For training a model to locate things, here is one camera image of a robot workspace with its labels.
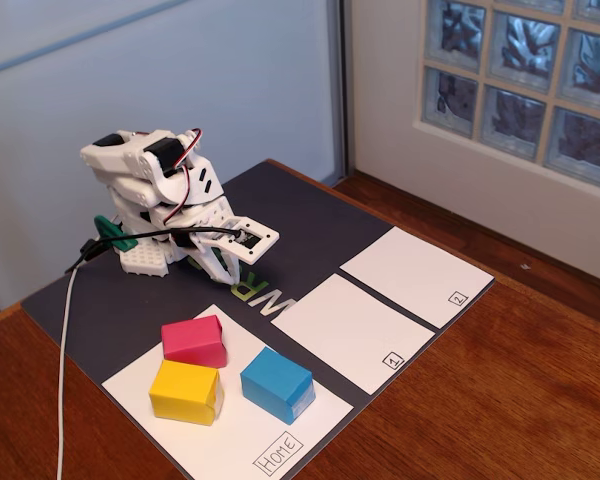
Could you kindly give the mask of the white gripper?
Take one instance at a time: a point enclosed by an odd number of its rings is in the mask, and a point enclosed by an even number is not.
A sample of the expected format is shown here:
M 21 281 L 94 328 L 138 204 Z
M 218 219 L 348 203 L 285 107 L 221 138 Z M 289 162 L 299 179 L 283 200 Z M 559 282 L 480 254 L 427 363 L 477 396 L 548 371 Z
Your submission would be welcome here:
M 224 195 L 215 200 L 183 206 L 167 219 L 174 205 L 160 203 L 152 209 L 152 224 L 159 230 L 168 228 L 235 229 L 239 219 Z M 190 257 L 216 283 L 236 285 L 240 282 L 239 257 L 227 249 L 236 246 L 234 235 L 220 232 L 161 234 L 152 240 L 152 252 L 164 260 Z

